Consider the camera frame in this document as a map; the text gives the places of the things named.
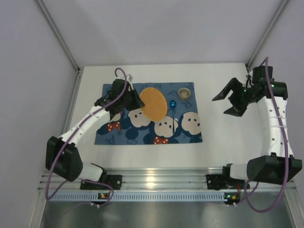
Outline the small beige ceramic cup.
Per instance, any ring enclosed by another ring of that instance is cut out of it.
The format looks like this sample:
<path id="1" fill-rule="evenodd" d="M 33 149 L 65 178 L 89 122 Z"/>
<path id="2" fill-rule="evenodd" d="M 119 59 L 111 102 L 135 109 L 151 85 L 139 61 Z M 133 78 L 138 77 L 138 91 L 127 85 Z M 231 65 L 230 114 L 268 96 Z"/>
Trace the small beige ceramic cup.
<path id="1" fill-rule="evenodd" d="M 182 100 L 182 101 L 187 101 L 189 100 L 190 96 L 191 96 L 191 91 L 188 89 L 188 88 L 180 88 L 178 90 L 178 96 L 179 96 L 179 99 Z"/>

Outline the orange woven round coaster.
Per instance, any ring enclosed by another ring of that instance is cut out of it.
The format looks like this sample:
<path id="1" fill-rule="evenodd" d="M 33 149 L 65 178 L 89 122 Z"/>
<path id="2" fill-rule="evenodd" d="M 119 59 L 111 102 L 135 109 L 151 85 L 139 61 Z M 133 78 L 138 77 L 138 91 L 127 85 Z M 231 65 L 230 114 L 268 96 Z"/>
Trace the orange woven round coaster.
<path id="1" fill-rule="evenodd" d="M 140 99 L 144 103 L 143 114 L 151 121 L 161 121 L 167 114 L 168 105 L 166 98 L 156 88 L 148 87 L 141 91 Z"/>

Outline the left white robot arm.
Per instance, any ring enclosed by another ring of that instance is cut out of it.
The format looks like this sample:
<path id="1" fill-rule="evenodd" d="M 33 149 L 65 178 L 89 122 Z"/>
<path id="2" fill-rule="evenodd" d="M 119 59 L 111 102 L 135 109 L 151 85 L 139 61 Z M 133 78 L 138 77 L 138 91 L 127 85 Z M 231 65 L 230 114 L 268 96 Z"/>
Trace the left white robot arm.
<path id="1" fill-rule="evenodd" d="M 144 106 L 135 87 L 124 79 L 116 79 L 105 96 L 94 103 L 90 111 L 73 128 L 47 142 L 46 169 L 69 182 L 76 179 L 99 181 L 105 170 L 81 158 L 79 148 L 123 110 Z"/>

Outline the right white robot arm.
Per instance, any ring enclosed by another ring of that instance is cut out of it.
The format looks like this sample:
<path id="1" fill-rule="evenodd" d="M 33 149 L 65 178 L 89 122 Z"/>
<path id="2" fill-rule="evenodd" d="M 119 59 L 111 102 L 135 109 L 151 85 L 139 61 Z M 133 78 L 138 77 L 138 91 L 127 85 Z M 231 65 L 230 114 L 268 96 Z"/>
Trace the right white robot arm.
<path id="1" fill-rule="evenodd" d="M 262 124 L 260 157 L 244 164 L 227 164 L 223 174 L 232 179 L 282 185 L 284 177 L 291 180 L 303 167 L 290 147 L 286 124 L 288 91 L 284 82 L 272 77 L 273 67 L 258 66 L 245 85 L 232 78 L 213 100 L 228 98 L 232 107 L 224 113 L 241 117 L 251 103 L 256 103 Z"/>

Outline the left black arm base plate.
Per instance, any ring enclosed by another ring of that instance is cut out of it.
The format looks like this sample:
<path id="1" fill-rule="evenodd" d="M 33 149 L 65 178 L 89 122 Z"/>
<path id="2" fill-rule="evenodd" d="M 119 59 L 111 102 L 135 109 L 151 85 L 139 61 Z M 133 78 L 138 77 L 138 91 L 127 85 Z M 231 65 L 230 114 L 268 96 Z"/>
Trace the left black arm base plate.
<path id="1" fill-rule="evenodd" d="M 111 186 L 114 190 L 120 190 L 122 186 L 122 175 L 105 175 L 99 180 L 100 183 Z M 94 183 L 82 181 L 80 185 L 81 190 L 109 190 L 107 186 L 102 186 Z"/>

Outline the iridescent blue metal spoon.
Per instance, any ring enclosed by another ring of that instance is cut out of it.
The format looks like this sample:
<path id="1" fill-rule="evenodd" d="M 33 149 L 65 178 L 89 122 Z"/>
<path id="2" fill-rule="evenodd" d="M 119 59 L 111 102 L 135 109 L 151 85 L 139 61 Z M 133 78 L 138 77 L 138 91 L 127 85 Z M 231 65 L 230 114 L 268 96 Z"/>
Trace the iridescent blue metal spoon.
<path id="1" fill-rule="evenodd" d="M 175 109 L 176 109 L 177 103 L 175 100 L 170 101 L 170 110 L 172 112 L 172 132 L 175 133 Z"/>

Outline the blue cartoon placemat cloth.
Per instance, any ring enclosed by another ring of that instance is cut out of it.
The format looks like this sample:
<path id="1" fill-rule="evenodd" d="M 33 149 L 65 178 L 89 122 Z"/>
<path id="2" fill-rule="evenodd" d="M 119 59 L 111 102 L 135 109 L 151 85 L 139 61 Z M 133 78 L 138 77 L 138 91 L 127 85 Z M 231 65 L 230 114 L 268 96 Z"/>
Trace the blue cartoon placemat cloth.
<path id="1" fill-rule="evenodd" d="M 160 122 L 147 119 L 140 109 L 131 112 L 124 110 L 122 133 L 118 135 L 120 114 L 117 114 L 96 132 L 96 145 L 160 145 L 202 142 L 201 123 L 193 82 L 136 83 L 134 87 L 139 93 L 145 88 L 154 87 L 162 92 L 168 103 L 171 100 L 176 101 L 175 133 L 172 132 L 170 108 Z M 187 101 L 180 100 L 178 96 L 178 90 L 183 87 L 191 91 L 191 96 Z"/>

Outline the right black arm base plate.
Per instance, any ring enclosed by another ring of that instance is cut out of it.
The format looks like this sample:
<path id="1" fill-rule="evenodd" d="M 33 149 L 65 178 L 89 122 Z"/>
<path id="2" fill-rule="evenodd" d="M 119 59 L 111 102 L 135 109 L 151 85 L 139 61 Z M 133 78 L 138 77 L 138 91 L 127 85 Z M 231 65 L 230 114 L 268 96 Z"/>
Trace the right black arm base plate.
<path id="1" fill-rule="evenodd" d="M 206 182 L 208 190 L 237 190 L 245 185 L 244 180 L 227 178 L 222 174 L 207 174 Z"/>

